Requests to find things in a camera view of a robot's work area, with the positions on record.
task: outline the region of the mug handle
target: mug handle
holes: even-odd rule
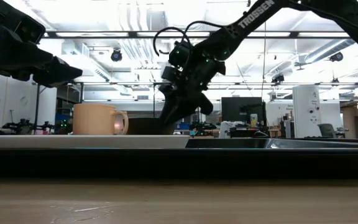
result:
[[[128,128],[129,128],[129,120],[128,120],[128,115],[122,111],[113,111],[112,112],[112,115],[116,115],[116,114],[121,114],[123,117],[124,117],[124,122],[125,122],[125,125],[124,125],[124,131],[123,131],[123,134],[127,134],[128,132]]]

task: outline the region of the black monitor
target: black monitor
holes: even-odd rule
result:
[[[257,114],[258,122],[265,121],[264,110],[261,97],[222,97],[223,121],[250,123],[250,114]]]

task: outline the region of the coffee mug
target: coffee mug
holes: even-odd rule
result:
[[[80,103],[74,105],[73,134],[117,134],[116,115],[124,117],[123,134],[128,132],[128,115],[115,106]]]

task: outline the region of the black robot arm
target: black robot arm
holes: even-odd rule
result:
[[[51,53],[37,47],[45,27],[0,0],[0,75],[53,87],[82,75]]]
[[[337,22],[358,43],[358,2],[356,0],[258,0],[236,22],[222,26],[206,40],[192,46],[188,42],[175,43],[170,52],[171,67],[165,67],[162,78],[170,84],[159,90],[165,95],[165,105],[160,119],[173,123],[201,108],[210,114],[212,103],[202,94],[217,73],[225,74],[224,61],[256,28],[283,7],[300,11],[313,11],[317,15]]]

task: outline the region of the table surface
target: table surface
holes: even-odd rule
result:
[[[11,223],[358,223],[358,180],[0,180]]]

